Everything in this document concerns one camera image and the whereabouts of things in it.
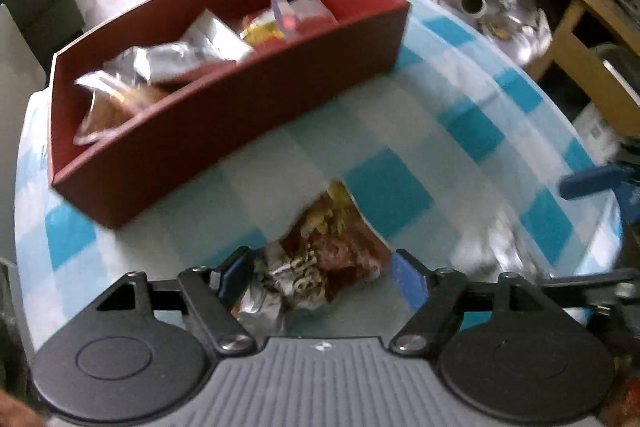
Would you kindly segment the yellow red snack bag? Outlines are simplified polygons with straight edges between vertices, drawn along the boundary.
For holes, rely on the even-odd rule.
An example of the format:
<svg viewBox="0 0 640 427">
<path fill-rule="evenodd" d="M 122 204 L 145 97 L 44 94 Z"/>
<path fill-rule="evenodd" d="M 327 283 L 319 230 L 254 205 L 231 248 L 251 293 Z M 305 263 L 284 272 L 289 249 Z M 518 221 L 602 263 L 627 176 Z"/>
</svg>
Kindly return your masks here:
<svg viewBox="0 0 640 427">
<path fill-rule="evenodd" d="M 284 33 L 280 29 L 273 10 L 265 10 L 242 19 L 240 38 L 250 46 L 262 46 L 271 41 L 283 41 Z"/>
</svg>

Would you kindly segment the brown snack packet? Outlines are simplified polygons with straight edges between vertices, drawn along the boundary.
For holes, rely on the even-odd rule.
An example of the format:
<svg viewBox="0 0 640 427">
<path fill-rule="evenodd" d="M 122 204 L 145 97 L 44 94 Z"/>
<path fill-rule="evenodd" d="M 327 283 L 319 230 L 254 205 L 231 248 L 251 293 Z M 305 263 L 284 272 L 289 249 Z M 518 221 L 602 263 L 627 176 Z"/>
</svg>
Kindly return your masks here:
<svg viewBox="0 0 640 427">
<path fill-rule="evenodd" d="M 376 280 L 392 251 L 341 181 L 331 182 L 286 234 L 250 256 L 253 273 L 232 315 L 249 332 L 281 334 L 295 312 L 317 312 L 347 288 Z"/>
</svg>

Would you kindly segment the sausage vacuum pack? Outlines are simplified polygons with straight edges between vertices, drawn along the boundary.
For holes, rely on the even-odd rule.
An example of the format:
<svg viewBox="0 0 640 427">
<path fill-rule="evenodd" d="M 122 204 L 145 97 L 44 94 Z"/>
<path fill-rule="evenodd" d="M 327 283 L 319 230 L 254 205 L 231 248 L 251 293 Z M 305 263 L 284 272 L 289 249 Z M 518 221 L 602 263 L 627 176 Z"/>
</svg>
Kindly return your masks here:
<svg viewBox="0 0 640 427">
<path fill-rule="evenodd" d="M 547 262 L 535 253 L 521 228 L 504 212 L 497 213 L 483 228 L 465 232 L 450 263 L 474 282 L 495 283 L 506 272 L 533 283 L 550 275 Z"/>
</svg>

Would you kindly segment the red cardboard box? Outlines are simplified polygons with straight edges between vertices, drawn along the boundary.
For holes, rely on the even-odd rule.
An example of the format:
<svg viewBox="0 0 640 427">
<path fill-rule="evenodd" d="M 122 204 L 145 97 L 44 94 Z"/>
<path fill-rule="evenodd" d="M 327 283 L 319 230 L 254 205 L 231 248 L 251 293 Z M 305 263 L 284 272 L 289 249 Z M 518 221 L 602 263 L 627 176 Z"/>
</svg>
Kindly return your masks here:
<svg viewBox="0 0 640 427">
<path fill-rule="evenodd" d="M 130 46 L 177 39 L 201 12 L 237 23 L 269 1 L 151 0 L 58 52 L 50 77 L 50 187 L 99 225 L 119 228 L 259 135 L 394 67 L 406 0 L 320 0 L 334 25 L 208 72 L 96 144 L 74 143 L 90 103 L 76 83 L 81 75 Z"/>
</svg>

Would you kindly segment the Kaprons wafer pack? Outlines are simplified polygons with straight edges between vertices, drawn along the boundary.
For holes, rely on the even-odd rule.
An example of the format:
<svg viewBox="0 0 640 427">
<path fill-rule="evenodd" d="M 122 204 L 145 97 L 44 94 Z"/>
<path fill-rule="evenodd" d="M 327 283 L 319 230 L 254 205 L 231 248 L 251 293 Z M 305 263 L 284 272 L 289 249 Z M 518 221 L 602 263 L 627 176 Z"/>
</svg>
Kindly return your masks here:
<svg viewBox="0 0 640 427">
<path fill-rule="evenodd" d="M 278 29 L 286 40 L 337 25 L 337 19 L 320 0 L 270 0 Z"/>
</svg>

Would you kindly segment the silver foil snack bag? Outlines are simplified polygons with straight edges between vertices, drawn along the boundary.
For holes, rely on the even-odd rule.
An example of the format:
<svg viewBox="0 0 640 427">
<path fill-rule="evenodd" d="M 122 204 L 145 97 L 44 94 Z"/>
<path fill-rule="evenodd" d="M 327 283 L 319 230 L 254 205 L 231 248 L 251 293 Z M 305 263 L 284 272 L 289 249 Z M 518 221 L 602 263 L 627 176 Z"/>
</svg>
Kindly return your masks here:
<svg viewBox="0 0 640 427">
<path fill-rule="evenodd" d="M 105 62 L 103 69 L 133 86 L 159 86 L 167 83 L 188 83 L 214 70 L 234 65 L 235 61 L 224 60 L 210 53 L 208 49 L 184 42 L 173 42 L 148 48 L 132 46 Z"/>
</svg>

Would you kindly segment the orange spicy snack pack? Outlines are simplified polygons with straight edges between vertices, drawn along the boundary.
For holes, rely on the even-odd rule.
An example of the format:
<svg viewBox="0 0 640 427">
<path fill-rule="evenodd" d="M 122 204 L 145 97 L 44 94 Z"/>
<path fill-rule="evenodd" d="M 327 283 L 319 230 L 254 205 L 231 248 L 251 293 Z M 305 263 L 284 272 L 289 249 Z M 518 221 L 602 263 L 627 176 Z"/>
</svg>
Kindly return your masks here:
<svg viewBox="0 0 640 427">
<path fill-rule="evenodd" d="M 104 70 L 88 72 L 77 78 L 75 84 L 91 93 L 90 107 L 74 136 L 74 144 L 78 146 L 106 138 L 168 95 L 149 83 L 134 84 Z"/>
</svg>

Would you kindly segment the blue checkered tablecloth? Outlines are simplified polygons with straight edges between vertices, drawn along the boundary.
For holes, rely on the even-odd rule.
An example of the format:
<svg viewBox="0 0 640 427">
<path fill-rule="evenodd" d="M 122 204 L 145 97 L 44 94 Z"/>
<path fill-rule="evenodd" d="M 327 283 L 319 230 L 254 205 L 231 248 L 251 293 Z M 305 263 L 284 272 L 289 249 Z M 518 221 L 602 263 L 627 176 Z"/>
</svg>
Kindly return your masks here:
<svg viewBox="0 0 640 427">
<path fill-rule="evenodd" d="M 243 245 L 277 239 L 333 179 L 373 228 L 431 268 L 507 217 L 559 277 L 608 271 L 622 246 L 615 198 L 567 202 L 566 174 L 591 158 L 550 98 L 469 26 L 408 0 L 398 62 L 266 134 L 118 231 L 48 184 L 51 95 L 32 95 L 17 157 L 18 327 L 39 347 L 131 270 L 170 279 Z"/>
</svg>

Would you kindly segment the metal kettle in bag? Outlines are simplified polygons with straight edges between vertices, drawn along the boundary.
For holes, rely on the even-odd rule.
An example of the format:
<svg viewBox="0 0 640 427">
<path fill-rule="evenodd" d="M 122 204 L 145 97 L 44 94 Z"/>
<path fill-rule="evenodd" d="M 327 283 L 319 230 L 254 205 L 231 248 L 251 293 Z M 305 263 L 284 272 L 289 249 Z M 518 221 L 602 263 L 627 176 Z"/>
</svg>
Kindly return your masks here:
<svg viewBox="0 0 640 427">
<path fill-rule="evenodd" d="M 433 0 L 480 32 L 518 66 L 550 48 L 552 31 L 536 0 Z"/>
</svg>

